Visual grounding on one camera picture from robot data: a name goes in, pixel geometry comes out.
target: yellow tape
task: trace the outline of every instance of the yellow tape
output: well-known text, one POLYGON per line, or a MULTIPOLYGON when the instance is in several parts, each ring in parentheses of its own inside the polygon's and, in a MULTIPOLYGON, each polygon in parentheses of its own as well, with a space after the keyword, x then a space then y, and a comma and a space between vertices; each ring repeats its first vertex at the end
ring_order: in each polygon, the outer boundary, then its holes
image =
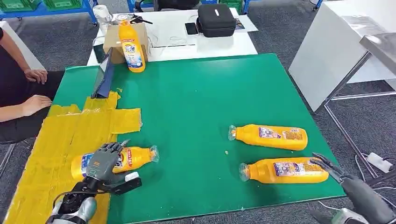
MULTIPOLYGON (((42 224, 52 201, 76 184, 71 176, 75 156, 115 141, 117 133, 140 130, 140 109, 116 110, 118 93, 108 99, 87 98, 81 112, 76 105, 53 105, 44 120, 25 171, 16 189, 5 224, 42 224)), ((109 195, 97 195, 98 209, 90 223, 107 220, 109 195)))

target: gray carpet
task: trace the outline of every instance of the gray carpet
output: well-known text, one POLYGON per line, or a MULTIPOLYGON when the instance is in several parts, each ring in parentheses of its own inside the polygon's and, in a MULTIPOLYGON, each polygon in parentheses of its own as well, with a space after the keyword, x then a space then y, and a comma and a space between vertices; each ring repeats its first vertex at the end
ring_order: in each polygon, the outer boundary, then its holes
MULTIPOLYGON (((108 5, 114 13, 127 11, 125 0, 114 0, 108 5)), ((259 53, 275 52, 287 69, 296 54, 315 12, 308 0, 262 0, 254 1, 249 8, 249 17, 259 29, 250 37, 259 53)), ((8 20, 21 39, 49 70, 65 66, 85 65, 91 52, 90 45, 98 28, 90 24, 88 14, 71 14, 8 20)), ((341 94, 389 91, 383 81, 349 84, 341 94)), ((355 143, 364 151, 376 152, 381 156, 396 157, 396 97, 343 100, 331 102, 330 107, 339 117, 355 143)), ((341 167, 351 174, 359 175, 351 147, 338 131, 329 115, 324 111, 313 114, 318 127, 341 167)), ((0 179, 0 221, 3 219, 17 185, 24 164, 30 153, 28 147, 34 140, 17 145, 7 170, 0 179)), ((0 145, 0 159, 7 147, 0 145)), ((395 180, 380 186, 394 186, 395 180)), ((382 195, 396 203, 395 190, 383 190, 382 195)), ((341 208, 352 208, 348 199, 326 200, 325 204, 341 208)), ((261 208, 231 213, 209 215, 181 220, 161 222, 163 224, 261 224, 261 223, 317 223, 310 215, 318 211, 331 216, 334 211, 318 202, 261 208)))

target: plastic bottle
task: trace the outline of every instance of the plastic bottle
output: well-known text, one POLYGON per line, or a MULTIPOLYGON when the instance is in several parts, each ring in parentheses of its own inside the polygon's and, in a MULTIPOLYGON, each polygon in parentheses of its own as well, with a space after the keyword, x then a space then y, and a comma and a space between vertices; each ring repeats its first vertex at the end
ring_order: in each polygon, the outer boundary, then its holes
POLYGON ((307 132, 298 127, 263 125, 230 126, 229 140, 241 140, 249 145, 303 150, 308 144, 307 132))
MULTIPOLYGON (((75 180, 80 181, 85 177, 86 167, 92 155, 93 153, 88 153, 73 159, 71 162, 71 175, 75 180)), ((152 146, 151 148, 125 147, 113 168, 113 173, 137 169, 152 161, 159 161, 157 146, 152 146)))
POLYGON ((327 180, 329 173, 309 162, 310 157, 264 159, 254 164, 241 163, 239 177, 261 183, 319 183, 327 180))
POLYGON ((116 20, 120 26, 119 37, 129 70, 131 72, 144 71, 146 69, 146 61, 137 32, 129 23, 130 17, 127 14, 120 14, 117 15, 116 20))

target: person's hand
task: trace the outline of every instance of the person's hand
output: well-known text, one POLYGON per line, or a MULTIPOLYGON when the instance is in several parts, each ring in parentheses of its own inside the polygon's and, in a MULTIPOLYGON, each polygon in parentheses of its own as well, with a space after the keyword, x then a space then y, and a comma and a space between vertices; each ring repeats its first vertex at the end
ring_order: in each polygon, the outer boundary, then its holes
POLYGON ((26 79, 30 82, 37 82, 44 84, 47 82, 47 74, 46 70, 36 70, 36 69, 26 69, 24 70, 26 79))
POLYGON ((51 104, 52 101, 50 98, 46 96, 34 95, 21 104, 22 115, 24 117, 30 116, 42 108, 51 106, 51 104))

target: robotic hand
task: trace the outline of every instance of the robotic hand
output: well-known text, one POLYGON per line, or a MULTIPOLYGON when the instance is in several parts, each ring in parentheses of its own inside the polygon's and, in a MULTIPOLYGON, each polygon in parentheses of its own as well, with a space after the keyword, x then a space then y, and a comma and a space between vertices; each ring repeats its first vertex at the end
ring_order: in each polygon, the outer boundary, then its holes
POLYGON ((137 172, 113 173, 120 152, 129 140, 104 144, 90 159, 86 177, 78 182, 72 191, 58 195, 53 204, 51 216, 46 224, 86 224, 95 214, 97 194, 124 194, 141 186, 137 172))
POLYGON ((311 162, 322 167, 341 184, 346 196, 354 204, 356 211, 362 215, 360 216, 348 209, 341 209, 332 223, 349 223, 349 221, 351 223, 370 224, 396 223, 396 214, 369 185, 358 177, 345 173, 321 154, 313 153, 313 156, 316 159, 311 159, 311 162))

